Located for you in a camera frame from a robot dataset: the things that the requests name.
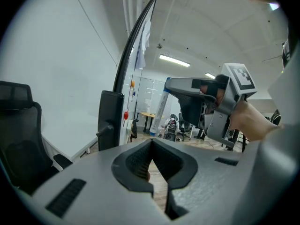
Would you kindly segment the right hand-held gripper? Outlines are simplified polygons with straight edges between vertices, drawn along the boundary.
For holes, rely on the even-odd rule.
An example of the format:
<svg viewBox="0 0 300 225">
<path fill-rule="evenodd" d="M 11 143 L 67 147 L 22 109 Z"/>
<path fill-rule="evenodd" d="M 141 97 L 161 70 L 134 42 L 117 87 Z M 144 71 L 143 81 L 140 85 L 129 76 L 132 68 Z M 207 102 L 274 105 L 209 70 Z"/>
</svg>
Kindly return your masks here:
<svg viewBox="0 0 300 225">
<path fill-rule="evenodd" d="M 216 97 L 201 92 L 201 86 L 216 84 L 225 90 L 223 100 L 212 107 Z M 232 113 L 238 103 L 257 92 L 244 64 L 226 63 L 214 79 L 170 78 L 165 88 L 179 100 L 184 121 L 201 128 L 206 136 L 227 148 L 233 148 L 238 132 L 232 130 Z"/>
</svg>

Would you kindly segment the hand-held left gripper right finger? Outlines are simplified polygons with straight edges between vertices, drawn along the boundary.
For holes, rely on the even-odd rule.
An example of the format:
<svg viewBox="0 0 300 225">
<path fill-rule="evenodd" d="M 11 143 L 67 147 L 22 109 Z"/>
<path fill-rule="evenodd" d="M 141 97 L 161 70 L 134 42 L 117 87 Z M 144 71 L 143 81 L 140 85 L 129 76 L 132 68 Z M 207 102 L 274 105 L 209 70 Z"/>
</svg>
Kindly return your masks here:
<svg viewBox="0 0 300 225">
<path fill-rule="evenodd" d="M 259 143 L 244 153 L 154 139 L 152 152 L 172 173 L 159 225 L 254 225 L 264 216 L 255 160 Z"/>
</svg>

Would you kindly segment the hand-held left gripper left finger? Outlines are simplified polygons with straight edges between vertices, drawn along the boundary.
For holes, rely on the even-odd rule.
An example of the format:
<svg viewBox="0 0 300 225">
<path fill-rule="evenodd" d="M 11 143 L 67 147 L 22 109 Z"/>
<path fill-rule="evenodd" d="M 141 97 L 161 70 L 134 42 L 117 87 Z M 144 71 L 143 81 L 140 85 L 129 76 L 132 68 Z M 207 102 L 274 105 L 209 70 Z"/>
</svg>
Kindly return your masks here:
<svg viewBox="0 0 300 225">
<path fill-rule="evenodd" d="M 85 185 L 63 216 L 73 225 L 163 225 L 169 217 L 158 207 L 150 193 L 131 192 L 113 176 L 111 166 L 121 153 L 139 145 L 128 143 L 79 159 L 40 186 L 32 198 L 46 207 L 72 180 Z"/>
</svg>

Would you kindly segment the person's right hand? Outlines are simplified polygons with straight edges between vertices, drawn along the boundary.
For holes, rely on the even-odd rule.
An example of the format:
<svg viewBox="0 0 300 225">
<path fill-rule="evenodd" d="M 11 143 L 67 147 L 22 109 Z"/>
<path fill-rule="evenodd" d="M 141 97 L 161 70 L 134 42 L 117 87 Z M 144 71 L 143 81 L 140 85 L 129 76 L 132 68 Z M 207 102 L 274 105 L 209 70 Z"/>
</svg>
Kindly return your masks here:
<svg viewBox="0 0 300 225">
<path fill-rule="evenodd" d="M 225 94 L 224 89 L 219 88 L 218 85 L 212 83 L 208 85 L 201 85 L 200 91 L 201 94 L 204 95 L 204 99 L 211 103 L 211 106 L 214 108 L 220 105 Z"/>
</svg>

